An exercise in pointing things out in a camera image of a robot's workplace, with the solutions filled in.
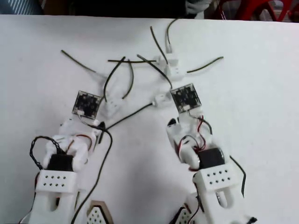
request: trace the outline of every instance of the perforated plate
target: perforated plate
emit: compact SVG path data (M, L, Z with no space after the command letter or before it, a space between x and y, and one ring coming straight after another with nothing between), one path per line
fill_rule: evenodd
M178 215L178 219L175 224L187 224L190 219L190 213L187 209L182 209L180 214Z
M41 170L36 191L74 193L77 189L77 174L68 171Z
M233 164L201 169L199 171L207 191L214 191L237 184Z
M108 224L99 207L93 207L87 217L87 224Z

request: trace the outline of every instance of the connector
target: connector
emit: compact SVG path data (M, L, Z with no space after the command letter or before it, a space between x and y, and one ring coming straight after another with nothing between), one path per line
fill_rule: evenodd
M165 54L165 56L166 56L168 64L170 66L177 66L178 65L178 57L175 54L170 53L170 54ZM167 65L167 62L166 62L165 58L162 57L162 56L160 56L157 59L157 63L160 65L161 68L165 68L165 66Z
M162 68L166 76L171 81L182 80L186 76L187 72L180 66L178 57L173 53L166 54L165 56L168 63L162 56L157 59L157 63L160 68Z
M153 105L158 108L168 107L172 104L172 99L165 93L157 94L154 97Z
M123 105L124 102L121 98L120 99L112 98L105 103L103 109L101 110L101 114L105 116L107 119L109 119L113 115L115 115Z
M182 68L178 64L177 65L171 65L171 64L166 65L166 67L164 69L164 73L171 81L180 81L187 74L187 72L182 70Z

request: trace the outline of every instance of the red chair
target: red chair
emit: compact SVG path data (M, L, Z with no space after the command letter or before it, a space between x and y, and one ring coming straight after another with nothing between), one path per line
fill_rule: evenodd
M215 17L216 18L222 18L224 19L225 16L223 14L222 6L223 3L231 1L231 0L220 0L220 3L215 11ZM289 10L292 0L280 0L283 2L284 6L280 13L280 16L277 18L272 6L269 4L270 0L241 0L241 4L238 8L238 11L236 13L235 19L236 20L250 20L253 13L256 13L257 15L260 15L261 12L266 9L273 21L282 21Z

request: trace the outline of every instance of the white table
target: white table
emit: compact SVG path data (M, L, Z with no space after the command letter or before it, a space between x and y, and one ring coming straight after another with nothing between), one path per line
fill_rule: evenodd
M170 20L66 16L0 16L0 222L17 222L31 207L38 172L29 157L37 135L52 136L71 114L78 90L100 94L95 77L61 49L105 76L107 59L159 52ZM274 22L180 20L170 38L181 63L194 69L224 56L174 87L194 83L206 119L223 148L248 178L247 207L262 224L299 220L299 25ZM134 65L135 85L126 106L108 124L150 102L168 84L146 64ZM128 65L115 73L124 92ZM174 106L148 108L111 129L114 144L92 198L104 200L116 224L168 223L194 191L193 173L180 164L165 126ZM86 167L91 187L109 144L105 136ZM44 155L44 142L35 154Z

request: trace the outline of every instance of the circuit board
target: circuit board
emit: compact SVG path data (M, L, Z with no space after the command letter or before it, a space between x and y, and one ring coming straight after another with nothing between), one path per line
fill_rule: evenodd
M82 117L95 119L99 110L101 97L79 91L72 113L78 114L78 111L83 111Z
M201 106L200 99L193 84L188 84L175 90L171 90L171 95L177 106L178 113L184 113Z

